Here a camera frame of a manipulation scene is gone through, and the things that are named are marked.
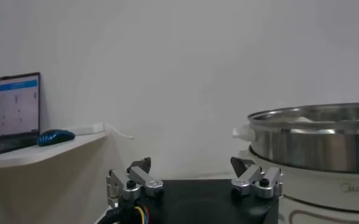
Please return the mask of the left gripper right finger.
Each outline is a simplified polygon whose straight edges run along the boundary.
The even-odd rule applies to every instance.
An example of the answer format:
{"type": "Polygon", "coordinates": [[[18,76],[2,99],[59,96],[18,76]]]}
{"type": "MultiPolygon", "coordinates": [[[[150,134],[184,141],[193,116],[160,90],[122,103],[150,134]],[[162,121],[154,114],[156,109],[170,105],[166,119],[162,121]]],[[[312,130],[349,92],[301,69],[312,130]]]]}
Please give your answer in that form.
{"type": "Polygon", "coordinates": [[[237,157],[231,157],[230,163],[236,174],[230,184],[239,197],[249,194],[262,199],[282,196],[283,173],[280,168],[263,169],[253,160],[237,157]]]}

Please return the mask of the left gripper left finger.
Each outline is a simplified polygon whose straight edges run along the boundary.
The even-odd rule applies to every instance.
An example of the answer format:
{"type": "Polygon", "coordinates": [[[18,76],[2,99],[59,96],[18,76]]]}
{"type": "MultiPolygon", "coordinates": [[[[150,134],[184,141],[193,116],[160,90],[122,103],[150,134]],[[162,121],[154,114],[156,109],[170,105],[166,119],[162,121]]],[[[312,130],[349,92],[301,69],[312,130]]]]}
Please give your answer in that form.
{"type": "Polygon", "coordinates": [[[111,208],[119,204],[122,198],[125,201],[135,202],[143,193],[147,197],[160,198],[164,194],[162,180],[153,178],[149,172],[152,160],[145,157],[134,161],[123,171],[110,169],[106,176],[107,203],[111,208]]]}

